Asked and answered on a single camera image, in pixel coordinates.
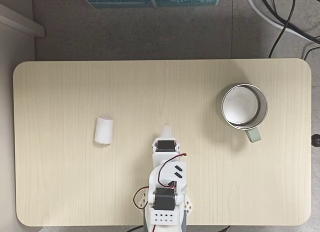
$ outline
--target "mug handle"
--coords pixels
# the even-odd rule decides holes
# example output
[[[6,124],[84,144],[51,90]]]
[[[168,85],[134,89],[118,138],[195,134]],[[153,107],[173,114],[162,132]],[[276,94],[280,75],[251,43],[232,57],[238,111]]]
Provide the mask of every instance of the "mug handle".
[[[261,140],[261,136],[257,127],[250,130],[246,130],[245,133],[252,143]]]

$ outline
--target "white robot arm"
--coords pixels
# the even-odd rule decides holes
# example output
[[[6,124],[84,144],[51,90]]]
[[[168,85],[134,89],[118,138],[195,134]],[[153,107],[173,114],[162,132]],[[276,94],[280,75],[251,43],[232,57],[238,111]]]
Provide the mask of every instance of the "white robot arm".
[[[170,126],[164,126],[162,136],[152,144],[149,189],[139,203],[147,203],[143,213],[145,232],[186,232],[193,206],[187,196],[187,163],[181,161],[182,156],[186,154],[180,153]]]

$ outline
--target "gray floor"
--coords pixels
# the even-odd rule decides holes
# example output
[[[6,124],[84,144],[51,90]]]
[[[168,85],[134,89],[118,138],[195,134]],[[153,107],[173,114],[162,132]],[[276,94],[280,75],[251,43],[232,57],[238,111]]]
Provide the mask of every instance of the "gray floor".
[[[260,0],[258,8],[267,12]],[[291,0],[276,0],[287,17]],[[279,30],[263,21],[246,0],[221,0],[216,7],[94,10],[84,0],[33,0],[34,20],[46,28],[35,41],[37,60],[144,60],[266,58]],[[296,0],[292,21],[320,35],[320,4]],[[314,45],[285,33],[274,57],[299,57]],[[320,50],[307,61],[312,70],[312,133],[320,134]],[[43,232],[125,232],[129,227],[51,227]],[[216,232],[221,226],[190,226]],[[312,149],[312,213],[298,227],[241,227],[231,232],[320,231],[320,149]]]

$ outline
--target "metal mug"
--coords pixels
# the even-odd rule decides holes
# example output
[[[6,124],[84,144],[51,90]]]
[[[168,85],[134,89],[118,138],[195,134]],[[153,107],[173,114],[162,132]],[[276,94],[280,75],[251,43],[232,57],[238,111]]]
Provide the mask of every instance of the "metal mug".
[[[257,126],[267,116],[268,102],[258,87],[248,83],[225,87],[218,96],[217,108],[223,120],[236,129],[245,130],[251,142],[261,140]]]

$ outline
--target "white cylinder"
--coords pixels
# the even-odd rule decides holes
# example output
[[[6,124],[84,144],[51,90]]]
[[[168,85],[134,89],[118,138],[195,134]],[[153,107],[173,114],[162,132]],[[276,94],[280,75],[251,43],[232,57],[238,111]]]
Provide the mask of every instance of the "white cylinder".
[[[114,121],[106,117],[96,119],[94,141],[99,144],[108,145],[112,142]]]

